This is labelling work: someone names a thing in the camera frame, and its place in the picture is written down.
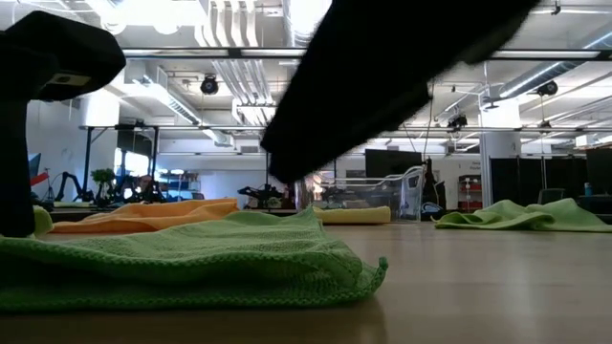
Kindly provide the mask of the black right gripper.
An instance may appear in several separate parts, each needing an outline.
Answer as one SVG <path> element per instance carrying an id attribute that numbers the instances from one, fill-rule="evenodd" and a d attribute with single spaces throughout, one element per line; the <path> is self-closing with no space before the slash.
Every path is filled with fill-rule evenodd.
<path id="1" fill-rule="evenodd" d="M 269 172 L 292 183 L 398 129 L 430 79 L 487 60 L 539 1 L 332 0 L 261 140 Z"/>

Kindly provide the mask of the person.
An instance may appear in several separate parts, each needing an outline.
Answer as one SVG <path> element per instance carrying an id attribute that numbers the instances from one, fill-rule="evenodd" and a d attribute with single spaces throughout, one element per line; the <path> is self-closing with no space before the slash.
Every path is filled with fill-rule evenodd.
<path id="1" fill-rule="evenodd" d="M 150 175 L 144 175 L 139 178 L 140 191 L 137 193 L 139 202 L 149 202 L 153 196 L 154 180 Z"/>

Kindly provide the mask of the black television screen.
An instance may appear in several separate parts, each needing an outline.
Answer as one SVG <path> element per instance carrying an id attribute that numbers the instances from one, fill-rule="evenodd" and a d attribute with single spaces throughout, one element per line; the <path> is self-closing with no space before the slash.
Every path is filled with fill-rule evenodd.
<path id="1" fill-rule="evenodd" d="M 366 149 L 364 156 L 367 178 L 403 175 L 409 168 L 423 163 L 418 152 Z"/>

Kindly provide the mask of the black partition panel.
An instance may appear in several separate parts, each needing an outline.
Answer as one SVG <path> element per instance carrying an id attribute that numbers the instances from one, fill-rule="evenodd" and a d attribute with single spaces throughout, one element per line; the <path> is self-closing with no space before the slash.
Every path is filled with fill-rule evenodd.
<path id="1" fill-rule="evenodd" d="M 542 189 L 563 189 L 564 198 L 583 194 L 587 160 L 578 157 L 551 159 L 490 159 L 492 198 L 495 202 L 535 203 Z"/>
<path id="2" fill-rule="evenodd" d="M 586 151 L 588 182 L 594 194 L 612 195 L 612 149 Z"/>

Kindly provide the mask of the clear plastic bin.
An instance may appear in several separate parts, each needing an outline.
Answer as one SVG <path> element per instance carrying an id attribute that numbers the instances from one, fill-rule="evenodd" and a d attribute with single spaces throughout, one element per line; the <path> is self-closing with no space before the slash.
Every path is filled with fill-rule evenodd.
<path id="1" fill-rule="evenodd" d="M 316 172 L 295 183 L 295 207 L 321 210 L 368 209 L 386 206 L 390 220 L 420 220 L 425 172 L 410 167 L 403 174 L 381 178 L 335 177 Z"/>

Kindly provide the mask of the lime green microfiber towel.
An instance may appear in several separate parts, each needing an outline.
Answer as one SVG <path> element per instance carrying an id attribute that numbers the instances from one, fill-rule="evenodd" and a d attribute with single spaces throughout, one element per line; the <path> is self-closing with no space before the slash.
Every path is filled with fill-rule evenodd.
<path id="1" fill-rule="evenodd" d="M 436 229 L 612 233 L 612 225 L 579 207 L 573 199 L 527 206 L 503 200 L 473 213 L 448 213 L 434 225 Z"/>
<path id="2" fill-rule="evenodd" d="M 49 212 L 42 206 L 34 205 L 33 206 L 33 216 L 34 216 L 34 231 L 33 236 L 39 237 L 43 236 L 54 228 L 54 223 Z"/>

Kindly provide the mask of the orange microfiber towel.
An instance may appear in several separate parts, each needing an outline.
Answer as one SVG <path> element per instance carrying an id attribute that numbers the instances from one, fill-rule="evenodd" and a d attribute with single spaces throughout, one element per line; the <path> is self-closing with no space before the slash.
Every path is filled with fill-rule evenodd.
<path id="1" fill-rule="evenodd" d="M 189 200 L 164 204 L 127 204 L 77 222 L 54 224 L 53 234 L 130 234 L 220 220 L 238 211 L 236 198 Z"/>

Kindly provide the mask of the dark office chair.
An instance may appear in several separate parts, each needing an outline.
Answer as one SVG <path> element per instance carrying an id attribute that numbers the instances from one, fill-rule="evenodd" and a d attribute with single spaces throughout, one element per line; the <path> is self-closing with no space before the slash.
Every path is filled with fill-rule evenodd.
<path id="1" fill-rule="evenodd" d="M 562 200 L 565 196 L 564 188 L 544 188 L 539 191 L 537 203 L 549 204 Z"/>

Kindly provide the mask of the red shelf unit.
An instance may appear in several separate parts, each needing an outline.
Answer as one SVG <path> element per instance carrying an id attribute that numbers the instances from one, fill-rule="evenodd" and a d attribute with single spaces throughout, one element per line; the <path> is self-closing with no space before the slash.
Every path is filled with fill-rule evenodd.
<path id="1" fill-rule="evenodd" d="M 474 212 L 483 208 L 482 180 L 480 175 L 458 177 L 457 207 L 462 212 Z"/>

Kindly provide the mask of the green potted plant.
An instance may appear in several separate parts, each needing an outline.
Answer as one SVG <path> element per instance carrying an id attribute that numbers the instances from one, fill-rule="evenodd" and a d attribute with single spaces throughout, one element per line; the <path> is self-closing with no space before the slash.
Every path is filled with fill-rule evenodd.
<path id="1" fill-rule="evenodd" d="M 97 206 L 107 206 L 114 200 L 115 172 L 111 168 L 96 169 L 91 172 L 91 177 L 98 186 L 95 203 Z"/>

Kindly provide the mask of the silver ceiling air duct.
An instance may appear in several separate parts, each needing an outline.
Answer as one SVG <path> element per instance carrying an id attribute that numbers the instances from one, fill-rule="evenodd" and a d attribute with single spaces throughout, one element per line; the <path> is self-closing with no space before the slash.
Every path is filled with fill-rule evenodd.
<path id="1" fill-rule="evenodd" d="M 288 44 L 296 48 L 307 47 L 331 4 L 332 0 L 282 0 Z"/>

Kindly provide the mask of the long ceiling light strip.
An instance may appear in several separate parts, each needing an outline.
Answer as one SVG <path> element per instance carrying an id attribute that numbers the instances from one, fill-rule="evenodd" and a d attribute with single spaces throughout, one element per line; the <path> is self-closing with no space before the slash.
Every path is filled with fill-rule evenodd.
<path id="1" fill-rule="evenodd" d="M 127 48 L 126 59 L 299 59 L 300 48 Z M 488 60 L 508 61 L 612 61 L 612 50 L 500 50 Z"/>

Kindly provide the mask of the yellow microfiber towel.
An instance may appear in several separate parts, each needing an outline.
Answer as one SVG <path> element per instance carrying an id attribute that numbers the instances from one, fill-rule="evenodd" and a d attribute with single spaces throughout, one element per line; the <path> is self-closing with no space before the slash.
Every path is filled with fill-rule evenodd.
<path id="1" fill-rule="evenodd" d="M 317 217 L 325 225 L 383 225 L 391 222 L 391 209 L 388 206 L 367 208 L 313 208 Z"/>

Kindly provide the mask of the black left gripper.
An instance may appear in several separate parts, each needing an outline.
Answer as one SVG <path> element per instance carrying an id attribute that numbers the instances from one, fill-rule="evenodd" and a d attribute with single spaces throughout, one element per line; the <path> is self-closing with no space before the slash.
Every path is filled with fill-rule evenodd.
<path id="1" fill-rule="evenodd" d="M 27 102 L 89 94 L 125 67 L 115 37 L 45 11 L 33 11 L 0 32 L 0 234 L 33 234 L 26 140 Z"/>

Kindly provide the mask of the black metal stand frame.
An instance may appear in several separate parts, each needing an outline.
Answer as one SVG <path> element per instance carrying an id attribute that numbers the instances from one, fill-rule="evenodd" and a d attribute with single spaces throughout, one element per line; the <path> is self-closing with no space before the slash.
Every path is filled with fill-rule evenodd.
<path id="1" fill-rule="evenodd" d="M 165 198 L 155 174 L 161 129 L 158 126 L 136 124 L 85 125 L 85 157 L 81 187 L 92 190 L 89 198 L 95 203 L 98 186 L 91 177 L 96 169 L 111 168 L 114 180 L 114 200 L 107 206 L 132 203 L 163 203 Z M 139 178 L 150 175 L 154 180 L 149 202 L 139 202 Z"/>

